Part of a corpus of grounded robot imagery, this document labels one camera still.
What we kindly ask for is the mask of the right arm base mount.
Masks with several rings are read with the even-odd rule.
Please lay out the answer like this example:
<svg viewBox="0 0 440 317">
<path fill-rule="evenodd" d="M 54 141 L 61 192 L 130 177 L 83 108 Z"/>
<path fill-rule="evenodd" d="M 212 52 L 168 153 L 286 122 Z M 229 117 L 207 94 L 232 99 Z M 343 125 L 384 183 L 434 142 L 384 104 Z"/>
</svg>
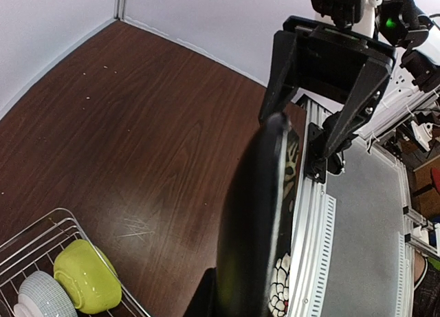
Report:
<svg viewBox="0 0 440 317">
<path fill-rule="evenodd" d="M 321 156 L 325 145 L 325 131 L 315 123 L 307 130 L 307 148 L 305 155 L 305 175 L 319 184 L 325 184 L 327 173 L 339 176 L 344 171 L 344 152 L 338 148 L 329 157 Z"/>
</svg>

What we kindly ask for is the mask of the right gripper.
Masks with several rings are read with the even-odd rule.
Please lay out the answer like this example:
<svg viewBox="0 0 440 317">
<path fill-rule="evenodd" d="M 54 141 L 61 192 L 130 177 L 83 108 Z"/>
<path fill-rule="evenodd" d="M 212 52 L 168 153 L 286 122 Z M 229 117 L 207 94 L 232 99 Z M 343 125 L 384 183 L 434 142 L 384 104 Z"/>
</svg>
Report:
<svg viewBox="0 0 440 317">
<path fill-rule="evenodd" d="M 328 158 L 366 124 L 389 83 L 396 51 L 385 43 L 290 16 L 274 35 L 269 82 L 258 121 L 281 112 L 303 88 L 344 104 L 320 153 Z"/>
</svg>

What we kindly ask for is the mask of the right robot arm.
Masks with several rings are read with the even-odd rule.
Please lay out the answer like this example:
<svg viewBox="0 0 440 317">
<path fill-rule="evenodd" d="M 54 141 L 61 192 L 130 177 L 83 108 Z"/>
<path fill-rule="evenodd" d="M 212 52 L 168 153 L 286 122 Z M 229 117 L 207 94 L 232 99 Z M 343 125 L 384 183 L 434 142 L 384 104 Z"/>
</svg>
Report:
<svg viewBox="0 0 440 317">
<path fill-rule="evenodd" d="M 439 86 L 439 28 L 414 0 L 311 0 L 329 23 L 290 16 L 274 35 L 259 120 L 281 112 L 299 89 L 342 104 L 324 123 L 320 159 L 349 146 L 380 103 L 395 66 L 423 92 Z"/>
</svg>

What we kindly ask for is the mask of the black floral square plate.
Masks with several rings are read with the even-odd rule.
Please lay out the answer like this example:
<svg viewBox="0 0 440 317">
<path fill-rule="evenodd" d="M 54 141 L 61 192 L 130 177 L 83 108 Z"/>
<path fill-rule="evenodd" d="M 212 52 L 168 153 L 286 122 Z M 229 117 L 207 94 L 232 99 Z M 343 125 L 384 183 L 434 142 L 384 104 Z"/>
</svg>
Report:
<svg viewBox="0 0 440 317">
<path fill-rule="evenodd" d="M 284 113 L 254 134 L 226 195 L 215 314 L 286 316 L 299 137 Z"/>
</svg>

